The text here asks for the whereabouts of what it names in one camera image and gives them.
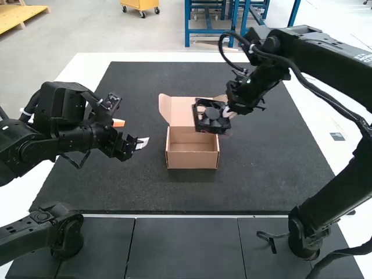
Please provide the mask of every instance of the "blue metal rack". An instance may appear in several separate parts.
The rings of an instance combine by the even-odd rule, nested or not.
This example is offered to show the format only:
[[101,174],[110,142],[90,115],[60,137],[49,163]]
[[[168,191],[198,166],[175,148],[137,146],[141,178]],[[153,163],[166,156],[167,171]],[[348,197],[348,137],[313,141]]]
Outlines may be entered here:
[[[210,19],[209,9],[218,9],[221,10],[221,20],[225,19],[225,11],[226,11],[226,0],[217,1],[217,5],[214,4],[214,1],[200,1],[200,0],[185,0],[185,47],[190,46],[190,34],[222,34],[226,31],[234,31],[237,25],[238,20],[238,5],[235,6],[232,12],[232,19],[231,19],[231,28],[230,29],[213,29],[212,28],[212,21]],[[206,20],[206,29],[190,29],[188,25],[188,21],[191,15],[191,9],[204,9],[205,11],[205,20]],[[228,46],[231,48],[234,45],[234,39],[230,37]]]
[[[253,18],[259,25],[265,25],[264,19],[266,19],[267,12],[269,11],[269,4],[270,0],[262,0],[260,2],[252,2],[251,0],[230,0],[230,7],[228,11],[228,18],[231,19],[231,28],[230,29],[213,29],[212,22],[210,19],[209,9],[217,9],[221,10],[221,20],[225,18],[225,11],[226,11],[226,1],[227,0],[217,0],[216,4],[213,5],[214,1],[206,1],[206,0],[185,0],[185,47],[190,46],[190,34],[222,34],[226,31],[235,31],[237,26],[237,19],[238,19],[238,9],[243,8],[243,18],[242,18],[242,26],[240,30],[241,35],[245,35],[247,32],[247,21],[248,21],[248,13],[251,12]],[[301,0],[294,0],[294,5],[292,8],[291,15],[288,20],[288,27],[294,25],[297,11],[299,8]],[[259,15],[255,8],[262,8],[264,12],[262,15]],[[206,29],[190,29],[188,25],[188,21],[191,16],[191,9],[204,9],[205,11],[205,20],[206,20]],[[228,47],[231,48],[234,45],[234,38],[230,37]]]

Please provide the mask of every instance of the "cardboard box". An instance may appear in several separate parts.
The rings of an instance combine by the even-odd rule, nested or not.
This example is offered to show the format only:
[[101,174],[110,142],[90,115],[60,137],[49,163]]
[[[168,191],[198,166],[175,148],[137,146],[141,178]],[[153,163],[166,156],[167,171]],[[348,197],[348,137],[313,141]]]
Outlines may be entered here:
[[195,131],[191,108],[195,98],[159,95],[159,112],[169,124],[165,148],[168,169],[216,169],[219,164],[218,136]]

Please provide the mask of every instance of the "concrete floor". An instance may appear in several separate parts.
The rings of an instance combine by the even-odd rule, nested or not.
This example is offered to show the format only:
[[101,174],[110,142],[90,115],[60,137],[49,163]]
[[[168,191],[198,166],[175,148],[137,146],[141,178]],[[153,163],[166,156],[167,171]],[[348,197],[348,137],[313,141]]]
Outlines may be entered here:
[[[356,28],[368,25],[372,11],[362,6],[362,0],[343,0],[328,5],[337,7],[336,15],[353,15],[350,28],[335,25],[335,15],[329,16],[319,0],[302,1],[296,24],[322,28],[339,40],[366,48]],[[18,117],[19,108],[39,89],[44,81],[54,80],[78,52],[180,52],[217,51],[217,48],[192,45],[184,48],[184,0],[160,0],[160,15],[152,10],[141,19],[136,10],[121,11],[119,0],[26,0],[29,5],[49,5],[51,14],[41,14],[26,22],[25,30],[10,30],[0,35],[0,104],[10,117]],[[343,9],[354,3],[361,6],[363,17]],[[285,27],[293,0],[271,0],[266,23],[270,27]],[[202,26],[200,18],[190,25]],[[228,27],[229,22],[215,22],[213,27]],[[353,30],[361,33],[354,36]]]

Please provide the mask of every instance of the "black rubber mat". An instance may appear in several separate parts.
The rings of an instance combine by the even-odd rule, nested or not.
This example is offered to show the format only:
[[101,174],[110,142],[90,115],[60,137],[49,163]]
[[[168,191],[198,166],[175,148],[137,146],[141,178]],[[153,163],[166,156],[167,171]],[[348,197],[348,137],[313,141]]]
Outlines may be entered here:
[[150,136],[148,146],[126,162],[93,151],[82,170],[59,158],[31,208],[64,201],[84,213],[289,212],[333,173],[283,84],[266,95],[264,112],[232,120],[217,170],[166,168],[158,94],[216,96],[233,78],[225,63],[112,62],[96,93],[123,96],[115,117],[126,120],[125,133]]
[[[291,253],[287,239],[275,240],[274,255],[256,236],[283,234],[287,226],[286,218],[85,218],[77,256],[61,263],[48,249],[36,251],[15,260],[6,279],[305,279],[311,264]],[[346,247],[334,225],[320,259]],[[318,279],[326,278],[363,276],[346,257],[321,271]]]
[[137,219],[126,279],[245,279],[236,219]]

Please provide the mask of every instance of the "computer fan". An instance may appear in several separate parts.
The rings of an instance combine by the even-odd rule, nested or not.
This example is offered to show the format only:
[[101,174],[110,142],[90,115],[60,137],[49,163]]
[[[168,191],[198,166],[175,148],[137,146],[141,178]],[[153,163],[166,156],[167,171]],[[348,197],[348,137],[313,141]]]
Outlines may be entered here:
[[225,134],[226,130],[231,128],[229,118],[222,116],[225,107],[226,103],[224,102],[195,98],[195,104],[192,105],[192,113],[196,131]]

